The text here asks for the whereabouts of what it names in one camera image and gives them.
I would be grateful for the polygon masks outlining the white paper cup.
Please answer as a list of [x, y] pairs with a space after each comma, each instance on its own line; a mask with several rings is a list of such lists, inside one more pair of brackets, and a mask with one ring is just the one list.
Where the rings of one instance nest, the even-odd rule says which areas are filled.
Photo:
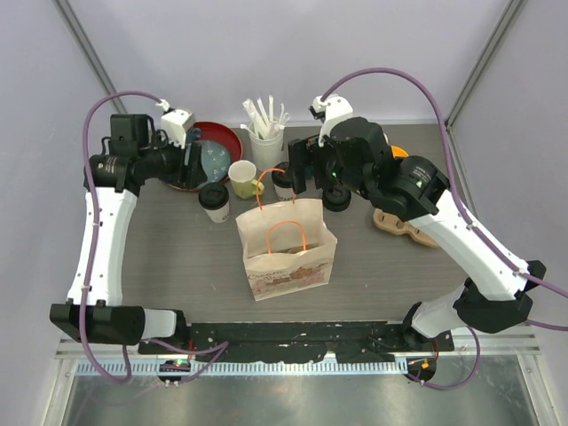
[[294, 189], [291, 183], [274, 181], [273, 185], [279, 201], [292, 201], [295, 198]]
[[230, 203], [226, 202], [224, 205], [215, 209], [204, 209], [209, 219], [216, 224], [225, 222], [230, 216]]

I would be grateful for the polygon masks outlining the stack of black cup lids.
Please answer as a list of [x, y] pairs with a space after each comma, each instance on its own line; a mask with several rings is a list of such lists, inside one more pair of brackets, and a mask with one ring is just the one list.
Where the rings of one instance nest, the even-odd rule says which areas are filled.
[[328, 188], [322, 193], [322, 203], [329, 211], [345, 211], [351, 204], [351, 192], [341, 186]]

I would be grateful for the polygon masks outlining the brown cardboard cup carrier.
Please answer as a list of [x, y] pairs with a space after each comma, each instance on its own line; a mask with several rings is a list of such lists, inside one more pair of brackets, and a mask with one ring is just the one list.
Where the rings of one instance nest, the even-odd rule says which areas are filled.
[[302, 247], [290, 248], [288, 251], [285, 252], [285, 254], [290, 254], [290, 255], [302, 254], [308, 250], [309, 250], [308, 248], [302, 248]]

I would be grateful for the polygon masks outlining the black lid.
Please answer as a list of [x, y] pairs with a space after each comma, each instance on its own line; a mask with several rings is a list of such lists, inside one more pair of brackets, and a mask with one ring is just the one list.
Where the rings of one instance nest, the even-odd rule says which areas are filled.
[[271, 174], [274, 185], [281, 188], [291, 188], [292, 181], [288, 174], [288, 162], [280, 162], [274, 166]]
[[198, 202], [207, 210], [221, 209], [229, 202], [228, 190], [218, 182], [208, 183], [200, 189]]

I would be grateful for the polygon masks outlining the printed paper takeout bag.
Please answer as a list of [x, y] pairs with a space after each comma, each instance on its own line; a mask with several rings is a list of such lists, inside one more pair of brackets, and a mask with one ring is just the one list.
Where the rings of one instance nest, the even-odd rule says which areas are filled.
[[[263, 204], [236, 217], [242, 260], [254, 299], [316, 288], [329, 283], [337, 238], [327, 228], [320, 199], [294, 198]], [[285, 254], [291, 248], [309, 249]]]

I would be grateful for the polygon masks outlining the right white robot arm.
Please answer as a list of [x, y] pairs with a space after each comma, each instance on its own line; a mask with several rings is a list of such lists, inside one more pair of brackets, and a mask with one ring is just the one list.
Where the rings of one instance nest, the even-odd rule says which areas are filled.
[[536, 288], [525, 274], [546, 271], [540, 261], [499, 258], [497, 242], [480, 238], [483, 226], [452, 196], [448, 177], [426, 158], [393, 153], [380, 125], [362, 117], [338, 123], [318, 143], [314, 137], [288, 142], [288, 175], [295, 193], [306, 189], [312, 168], [322, 190], [341, 186], [433, 239], [468, 275], [455, 291], [414, 304], [400, 329], [402, 343], [419, 351], [443, 332], [472, 327], [495, 334], [528, 320]]

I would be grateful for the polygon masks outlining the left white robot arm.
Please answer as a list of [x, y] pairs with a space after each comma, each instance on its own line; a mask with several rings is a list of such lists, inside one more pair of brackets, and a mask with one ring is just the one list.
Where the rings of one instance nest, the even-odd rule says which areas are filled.
[[194, 189], [207, 180], [201, 147], [188, 141], [193, 113], [171, 109], [158, 124], [146, 114], [114, 114], [102, 151], [85, 173], [86, 225], [81, 255], [67, 300], [53, 304], [51, 322], [80, 343], [135, 345], [157, 338], [168, 353], [189, 342], [180, 310], [126, 306], [122, 261], [129, 223], [148, 179]]

